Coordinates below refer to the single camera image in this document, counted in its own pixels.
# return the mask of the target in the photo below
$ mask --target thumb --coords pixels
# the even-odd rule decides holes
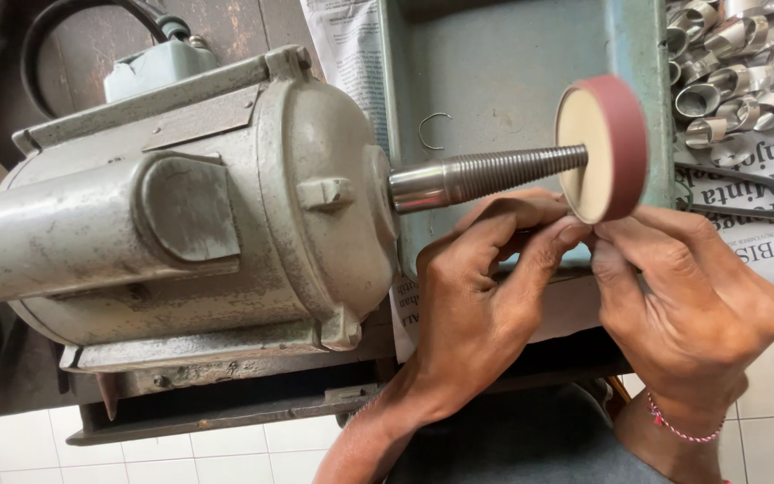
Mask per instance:
[[[566,216],[531,236],[515,264],[515,269],[498,288],[498,307],[518,320],[541,314],[539,301],[551,276],[560,267],[566,251],[585,238],[592,228],[577,217]]]
[[[635,267],[617,247],[601,238],[593,242],[591,266],[602,294],[602,324],[618,335],[635,329],[627,316],[647,311]]]

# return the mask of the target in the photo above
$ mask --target red string bracelet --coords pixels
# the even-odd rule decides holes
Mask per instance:
[[[722,433],[722,427],[724,427],[724,419],[722,419],[722,424],[718,426],[718,430],[715,431],[710,436],[705,436],[701,438],[693,437],[693,436],[687,436],[683,434],[682,432],[678,431],[677,429],[673,428],[670,423],[668,423],[667,420],[665,420],[664,417],[661,416],[661,410],[659,410],[659,407],[653,402],[653,396],[647,392],[647,399],[649,400],[649,405],[647,405],[647,409],[650,411],[653,416],[655,416],[655,420],[653,423],[659,425],[660,427],[662,425],[665,425],[665,427],[671,429],[671,432],[677,434],[678,437],[683,438],[685,440],[688,440],[689,442],[699,442],[701,444],[705,444],[707,442],[711,442],[718,438],[719,434]]]

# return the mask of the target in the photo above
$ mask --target felt disc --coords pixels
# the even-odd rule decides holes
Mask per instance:
[[[586,167],[560,174],[578,218],[594,224],[632,213],[647,176],[647,123],[626,82],[606,75],[569,86],[557,109],[555,143],[587,148]]]

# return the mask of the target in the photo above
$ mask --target motor shaft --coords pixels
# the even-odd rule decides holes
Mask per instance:
[[[390,176],[396,212],[448,207],[587,165],[584,145],[459,155],[401,166]]]

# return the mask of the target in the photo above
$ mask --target black power cord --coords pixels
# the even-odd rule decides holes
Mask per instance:
[[[40,91],[38,80],[40,47],[50,32],[55,27],[59,27],[61,22],[64,22],[68,17],[85,9],[106,5],[118,5],[130,12],[142,25],[148,28],[157,43],[168,40],[163,29],[157,24],[157,18],[163,15],[163,12],[153,5],[145,3],[144,0],[58,0],[50,5],[40,12],[40,15],[28,27],[20,55],[20,77],[23,89],[26,90],[32,104],[49,119],[55,119],[58,116],[52,112],[47,99]]]

